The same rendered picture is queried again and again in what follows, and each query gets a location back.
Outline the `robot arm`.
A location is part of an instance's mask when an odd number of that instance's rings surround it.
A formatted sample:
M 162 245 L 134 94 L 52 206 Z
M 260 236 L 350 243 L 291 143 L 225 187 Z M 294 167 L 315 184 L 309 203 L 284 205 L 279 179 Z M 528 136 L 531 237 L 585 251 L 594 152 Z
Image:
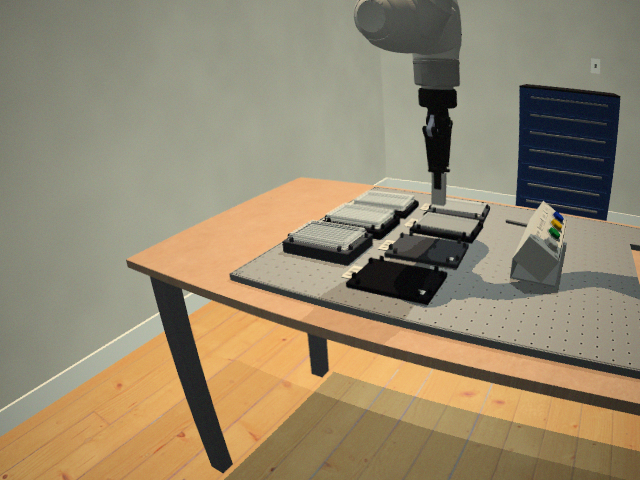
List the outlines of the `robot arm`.
M 412 53 L 414 83 L 422 89 L 453 90 L 460 85 L 457 0 L 358 0 L 354 22 L 374 46 Z

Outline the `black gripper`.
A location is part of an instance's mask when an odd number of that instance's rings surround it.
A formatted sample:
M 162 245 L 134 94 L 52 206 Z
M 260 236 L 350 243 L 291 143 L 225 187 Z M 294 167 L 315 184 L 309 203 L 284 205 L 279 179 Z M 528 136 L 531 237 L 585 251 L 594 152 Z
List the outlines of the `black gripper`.
M 431 204 L 444 206 L 446 177 L 447 172 L 450 172 L 447 167 L 449 167 L 453 125 L 453 121 L 450 122 L 448 109 L 457 107 L 457 91 L 419 88 L 418 97 L 419 105 L 428 109 L 426 117 L 428 126 L 423 126 L 422 130 L 425 137 L 428 172 L 432 172 Z

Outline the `white operator button panel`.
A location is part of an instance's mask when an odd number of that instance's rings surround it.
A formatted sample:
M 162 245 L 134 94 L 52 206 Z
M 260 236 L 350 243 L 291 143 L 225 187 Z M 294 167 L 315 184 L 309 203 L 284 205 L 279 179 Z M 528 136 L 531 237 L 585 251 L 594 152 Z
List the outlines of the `white operator button panel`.
M 512 258 L 510 278 L 555 287 L 567 220 L 544 201 L 538 209 L 528 224 L 505 221 L 526 227 Z

